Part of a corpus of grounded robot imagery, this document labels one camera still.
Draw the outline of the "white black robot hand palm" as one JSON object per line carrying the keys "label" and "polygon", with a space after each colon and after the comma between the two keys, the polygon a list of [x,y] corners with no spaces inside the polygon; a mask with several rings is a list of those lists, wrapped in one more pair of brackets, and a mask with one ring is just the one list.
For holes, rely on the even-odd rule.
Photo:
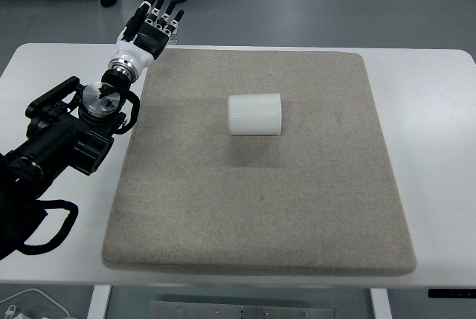
{"label": "white black robot hand palm", "polygon": [[116,41],[116,53],[108,69],[119,71],[127,78],[139,78],[142,71],[153,64],[172,36],[172,25],[143,22],[133,28],[127,22]]}

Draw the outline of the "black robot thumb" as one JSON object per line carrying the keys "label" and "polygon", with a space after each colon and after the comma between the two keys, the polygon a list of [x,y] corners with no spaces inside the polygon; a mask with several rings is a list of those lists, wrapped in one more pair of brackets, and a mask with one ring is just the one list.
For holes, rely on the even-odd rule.
{"label": "black robot thumb", "polygon": [[126,42],[132,41],[140,27],[144,23],[147,14],[149,11],[148,4],[142,4],[131,17],[131,19],[126,23],[126,28],[123,32],[122,40]]}

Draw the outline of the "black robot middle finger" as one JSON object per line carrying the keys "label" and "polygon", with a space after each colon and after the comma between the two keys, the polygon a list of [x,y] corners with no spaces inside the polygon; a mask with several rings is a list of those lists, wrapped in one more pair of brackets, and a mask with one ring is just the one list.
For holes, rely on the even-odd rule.
{"label": "black robot middle finger", "polygon": [[152,3],[152,7],[147,15],[147,24],[154,25],[155,21],[159,17],[160,9],[165,0],[155,0]]}

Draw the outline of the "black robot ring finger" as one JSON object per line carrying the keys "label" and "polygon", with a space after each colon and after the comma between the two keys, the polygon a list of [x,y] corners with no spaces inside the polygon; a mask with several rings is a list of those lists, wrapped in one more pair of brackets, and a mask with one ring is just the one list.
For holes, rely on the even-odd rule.
{"label": "black robot ring finger", "polygon": [[164,13],[157,19],[157,28],[159,30],[163,30],[164,27],[167,26],[168,19],[170,17],[170,14],[173,12],[175,6],[176,1],[172,0],[168,5],[167,9],[164,11]]}

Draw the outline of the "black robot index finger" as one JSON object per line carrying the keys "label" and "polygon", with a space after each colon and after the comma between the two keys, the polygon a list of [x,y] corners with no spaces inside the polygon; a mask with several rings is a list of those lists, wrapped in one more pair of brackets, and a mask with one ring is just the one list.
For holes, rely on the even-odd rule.
{"label": "black robot index finger", "polygon": [[154,2],[155,0],[143,0],[140,7],[139,7],[139,10],[140,10],[140,17],[142,18],[146,18],[151,7],[152,7],[152,3]]}

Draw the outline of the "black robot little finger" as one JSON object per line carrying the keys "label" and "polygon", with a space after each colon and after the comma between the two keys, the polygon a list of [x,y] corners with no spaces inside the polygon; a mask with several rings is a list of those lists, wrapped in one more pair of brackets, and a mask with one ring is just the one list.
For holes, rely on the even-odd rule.
{"label": "black robot little finger", "polygon": [[181,21],[181,18],[183,17],[183,15],[184,15],[184,11],[179,10],[175,18],[172,19],[170,22],[166,23],[166,25],[163,28],[163,32],[168,36],[175,36],[177,34],[179,22]]}

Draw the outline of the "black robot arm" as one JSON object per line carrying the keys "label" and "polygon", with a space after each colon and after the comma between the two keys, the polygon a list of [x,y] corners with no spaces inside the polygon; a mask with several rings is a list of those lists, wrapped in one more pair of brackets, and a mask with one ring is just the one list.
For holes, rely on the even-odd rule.
{"label": "black robot arm", "polygon": [[43,193],[67,168],[94,173],[114,137],[136,124],[141,102],[132,84],[164,51],[183,14],[174,1],[143,0],[98,82],[69,77],[26,108],[26,141],[1,157],[2,257],[44,254],[64,242],[78,206],[46,201]]}

